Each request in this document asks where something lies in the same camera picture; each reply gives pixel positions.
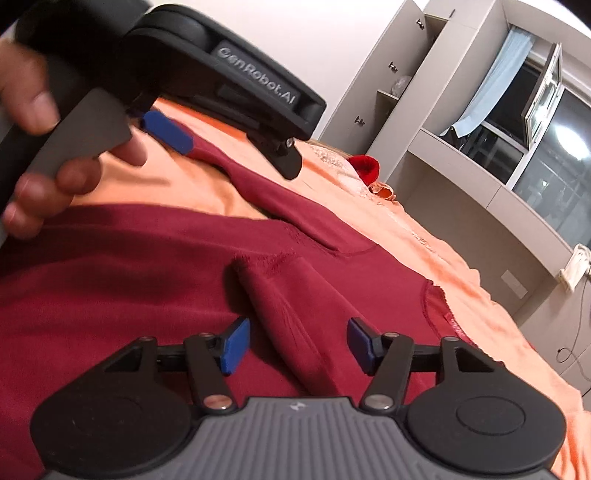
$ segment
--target maroon fabric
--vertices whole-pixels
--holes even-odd
[[[228,379],[249,395],[350,395],[369,383],[346,346],[350,317],[437,344],[462,333],[443,292],[334,214],[202,141],[272,219],[146,205],[76,207],[28,243],[0,251],[0,478],[41,471],[28,434],[48,395],[142,335],[179,343],[252,322],[251,350]],[[409,398],[434,384],[413,377]]]

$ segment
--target orange bedsheet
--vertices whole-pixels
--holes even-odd
[[[327,207],[403,264],[442,287],[456,321],[468,336],[564,412],[569,431],[554,473],[565,480],[591,480],[591,413],[583,411],[580,393],[535,353],[509,314],[480,287],[478,272],[470,270],[449,245],[430,235],[399,203],[382,203],[369,194],[348,163],[336,154],[298,143],[304,168],[297,179],[286,181],[242,132],[172,103],[160,101],[157,107],[235,161]],[[99,187],[75,203],[154,203],[214,215],[265,217],[240,197],[223,173],[167,151],[147,135],[143,139],[149,152],[143,168],[135,169],[103,155]]]

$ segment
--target white wall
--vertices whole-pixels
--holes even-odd
[[[329,120],[403,0],[152,0],[181,3],[212,17],[263,50],[322,96]],[[424,8],[428,0],[414,0]],[[587,29],[557,0],[522,0]]]

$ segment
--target circular black disc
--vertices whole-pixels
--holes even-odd
[[[33,415],[31,437],[46,467],[104,479],[163,463],[190,428],[180,397],[156,383],[110,374],[92,390],[69,387],[48,398]]]
[[[485,475],[550,466],[566,432],[554,403],[507,374],[462,373],[445,380],[413,401],[407,427],[433,457]]]

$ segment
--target metal screw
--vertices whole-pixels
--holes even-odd
[[[392,400],[387,395],[370,395],[367,397],[363,403],[367,408],[371,408],[372,410],[388,410],[394,406],[394,400]]]
[[[227,395],[209,395],[203,400],[203,405],[212,410],[227,410],[232,404],[232,399]]]

